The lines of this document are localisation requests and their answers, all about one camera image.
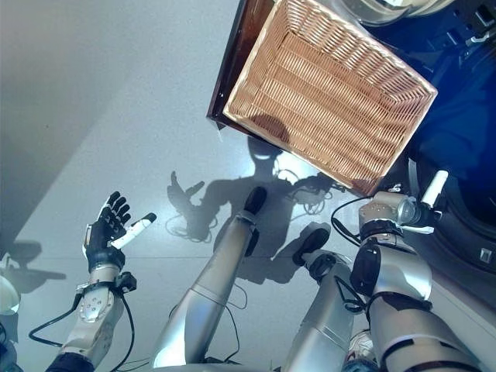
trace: woven basket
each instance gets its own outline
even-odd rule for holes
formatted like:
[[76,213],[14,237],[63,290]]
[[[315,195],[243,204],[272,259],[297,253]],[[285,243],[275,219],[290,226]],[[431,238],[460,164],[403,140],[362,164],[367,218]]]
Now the woven basket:
[[312,0],[280,0],[224,114],[363,194],[388,172],[436,89]]

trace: robotic hand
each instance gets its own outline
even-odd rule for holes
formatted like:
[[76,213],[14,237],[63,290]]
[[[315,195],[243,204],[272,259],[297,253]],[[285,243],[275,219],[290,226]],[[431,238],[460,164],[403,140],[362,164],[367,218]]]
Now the robotic hand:
[[95,370],[110,348],[123,306],[129,314],[123,294],[136,289],[136,279],[129,272],[120,274],[126,261],[121,248],[157,217],[149,213],[126,228],[125,224],[131,219],[128,211],[126,198],[116,191],[102,206],[97,220],[86,228],[83,253],[88,260],[90,277],[88,283],[77,287],[73,306],[73,309],[79,307],[77,322],[47,369],[49,372]]
[[98,213],[97,220],[86,226],[83,243],[83,254],[86,258],[88,254],[105,252],[111,247],[120,250],[157,219],[155,214],[149,213],[126,228],[124,225],[131,219],[128,211],[126,198],[118,191],[108,197]]

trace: wire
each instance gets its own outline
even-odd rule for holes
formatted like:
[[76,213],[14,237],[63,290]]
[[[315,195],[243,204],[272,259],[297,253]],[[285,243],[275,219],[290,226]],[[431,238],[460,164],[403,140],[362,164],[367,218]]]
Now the wire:
[[55,346],[55,347],[62,347],[62,344],[61,343],[56,343],[54,341],[50,341],[49,339],[42,339],[41,337],[37,337],[37,336],[34,336],[35,333],[41,331],[42,329],[45,329],[46,327],[48,326],[51,326],[52,324],[54,323],[57,323],[59,322],[60,320],[66,318],[67,316],[69,316],[70,314],[72,314],[74,312],[74,310],[76,310],[76,308],[78,308],[78,305],[79,305],[79,301],[82,299],[83,295],[80,294],[80,293],[77,293],[75,296],[74,296],[74,302],[72,304],[72,307],[70,310],[66,311],[64,314],[60,315],[60,316],[57,316],[56,318],[46,322],[46,323],[43,323],[42,325],[40,325],[39,327],[36,327],[35,329],[31,330],[31,332],[29,332],[29,337],[30,339],[34,340],[34,341],[37,341],[38,343],[44,343],[45,345],[50,345],[50,346]]
[[170,316],[172,315],[172,313],[174,312],[174,310],[176,309],[176,307],[177,307],[178,305],[179,305],[179,304],[174,305],[174,307],[170,310],[170,313],[169,313],[169,318],[170,318]]
[[338,208],[334,209],[334,212],[331,214],[331,225],[332,227],[340,234],[344,239],[348,240],[354,246],[360,246],[360,239],[358,239],[359,234],[353,235],[344,225],[336,218],[334,215],[341,209],[350,205],[352,203],[358,202],[360,200],[368,199],[368,196],[364,196],[362,198],[356,198],[351,201],[340,205]]
[[[334,280],[336,281],[336,284],[337,284],[338,290],[339,290],[339,295],[341,296],[341,299],[343,300],[344,307],[346,310],[348,310],[349,312],[352,312],[353,314],[358,314],[367,308],[367,304],[365,302],[363,302],[363,300],[355,292],[355,290],[353,288],[351,288],[343,279],[341,279],[340,277],[335,275]],[[346,288],[354,296],[355,299],[354,300],[347,299],[344,296],[343,289],[341,288],[341,286]]]
[[231,320],[232,320],[232,325],[234,326],[234,332],[236,334],[236,342],[238,344],[236,351],[232,354],[230,354],[227,358],[224,359],[224,363],[227,363],[232,357],[234,357],[238,352],[239,352],[239,335],[238,335],[238,327],[236,327],[236,322],[234,321],[233,314],[231,313],[231,309],[227,308],[227,311],[229,312],[229,315],[231,315]]
[[246,291],[243,289],[243,287],[241,287],[240,285],[238,284],[234,284],[235,287],[238,287],[244,294],[245,294],[245,305],[243,306],[238,306],[230,301],[228,301],[227,303],[234,306],[235,308],[238,308],[239,310],[244,310],[247,306],[248,306],[248,294],[246,293]]
[[129,363],[138,363],[139,361],[143,361],[143,360],[146,360],[145,363],[142,363],[140,364],[139,366],[136,366],[136,367],[133,367],[133,368],[128,368],[127,370],[117,370],[118,372],[129,372],[131,370],[137,370],[138,368],[141,368],[141,367],[144,367],[146,366],[147,364],[149,364],[150,362],[148,361],[148,358],[144,358],[144,359],[141,359],[141,360],[134,360],[132,362],[127,362],[127,363],[124,363],[124,364],[129,364]]
[[124,356],[124,359],[121,360],[117,366],[115,366],[110,372],[116,372],[127,360],[129,355],[131,354],[131,351],[133,351],[133,346],[134,346],[134,321],[133,321],[133,314],[131,314],[131,309],[129,308],[129,305],[124,298],[124,294],[120,296],[122,299],[122,303],[124,304],[124,307],[126,308],[127,311],[127,316],[129,318],[129,325],[131,326],[131,343],[129,344],[129,348],[127,350],[126,355]]
[[170,224],[175,220],[179,219],[180,217],[183,217],[183,215],[175,215],[173,217],[170,217],[166,222],[165,222],[165,229],[167,230],[168,233],[170,233],[172,236],[177,236],[182,239],[189,240],[190,242],[193,243],[211,243],[212,242],[212,229],[217,227],[219,224],[219,220],[217,219],[216,216],[214,216],[214,219],[212,220],[211,225],[208,226],[208,235],[205,239],[196,239],[192,238],[188,235],[186,229],[184,227],[170,227]]

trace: gray floor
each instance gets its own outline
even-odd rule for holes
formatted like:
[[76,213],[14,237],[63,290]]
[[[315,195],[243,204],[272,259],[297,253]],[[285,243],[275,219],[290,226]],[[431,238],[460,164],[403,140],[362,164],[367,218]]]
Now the gray floor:
[[[219,190],[234,195],[219,205],[214,238],[231,216],[231,204],[261,181],[253,176],[246,136],[218,132],[205,118],[236,6],[234,0],[1,2],[2,250],[12,255],[13,268],[5,270],[5,258],[0,265],[22,292],[19,317],[2,322],[24,370],[40,370],[56,354],[27,333],[65,311],[76,284],[85,281],[84,228],[110,192],[120,190],[136,218],[158,215],[126,247],[126,269],[139,281],[129,295],[134,360],[150,355],[169,311],[212,253],[213,242],[170,233],[184,227],[181,218],[170,221],[177,214],[167,198],[171,172],[185,187],[205,182],[195,204]],[[289,154],[278,157],[277,167],[299,178],[316,173]],[[296,181],[290,172],[279,175]],[[275,186],[269,196],[273,205],[287,200]],[[237,281],[248,306],[233,310],[241,340],[235,360],[261,368],[283,362],[317,286],[304,270],[295,271],[291,254],[277,265],[271,257],[310,222],[328,222],[332,210],[351,198],[338,191],[332,196],[318,215],[287,201],[281,210],[267,207],[258,251],[244,269],[247,279]],[[357,228],[356,208],[341,218]],[[355,252],[336,234],[326,249],[349,257]],[[232,301],[243,300],[235,288]],[[72,322],[44,335],[63,341]],[[363,326],[359,319],[356,328]],[[122,318],[98,370],[113,367],[128,343]],[[209,354],[225,357],[235,348],[225,315]]]

